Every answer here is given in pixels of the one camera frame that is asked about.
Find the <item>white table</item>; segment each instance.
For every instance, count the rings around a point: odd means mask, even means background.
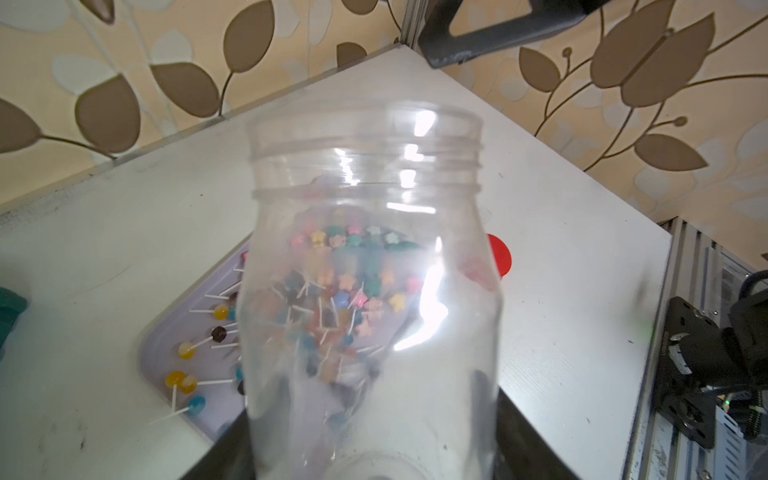
[[[168,478],[208,444],[139,377],[147,325],[250,231],[241,126],[310,98],[453,104],[485,120],[478,202],[510,247],[502,388],[585,479],[618,478],[669,235],[407,48],[0,218],[0,285],[31,299],[0,361],[3,478]]]

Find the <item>black bracket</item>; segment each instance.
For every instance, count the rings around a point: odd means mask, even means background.
[[[437,0],[419,35],[419,47],[432,68],[460,64],[493,51],[553,37],[608,1],[530,0],[528,15],[454,37],[449,27],[463,0]]]
[[[665,419],[706,449],[714,447],[717,397],[702,395],[699,380],[680,371],[681,357],[675,358],[674,346],[684,336],[712,336],[719,331],[713,320],[679,296],[670,300],[651,400]]]

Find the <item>wallpaper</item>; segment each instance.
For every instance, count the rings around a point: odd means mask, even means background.
[[[1,0],[0,214],[392,44],[406,0]]]
[[[464,0],[454,35],[525,0]],[[768,268],[768,0],[613,0],[546,41],[445,69],[654,221]]]

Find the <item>yellow lollipop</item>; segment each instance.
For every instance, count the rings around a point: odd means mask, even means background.
[[[169,376],[165,377],[165,385],[169,389],[173,389],[173,393],[170,396],[170,412],[173,413],[176,411],[176,390],[179,388],[179,385],[184,381],[184,372],[172,372]]]
[[[219,303],[216,305],[216,308],[214,308],[214,316],[217,320],[224,320],[227,318],[227,316],[230,314],[230,307],[224,305],[223,303]]]
[[[181,384],[179,385],[179,390],[181,390],[182,393],[185,393],[187,395],[194,392],[196,388],[197,388],[197,377],[194,375],[187,375],[186,377],[184,377],[184,380],[182,380]]]
[[[184,342],[179,345],[179,356],[185,360],[192,358],[194,356],[194,345],[190,342]]]

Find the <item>red circle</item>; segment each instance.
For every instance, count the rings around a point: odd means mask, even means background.
[[[496,235],[488,234],[488,240],[491,242],[491,251],[493,257],[496,259],[496,267],[498,268],[498,274],[504,276],[512,269],[512,254],[509,253],[509,249],[504,242],[501,241]]]

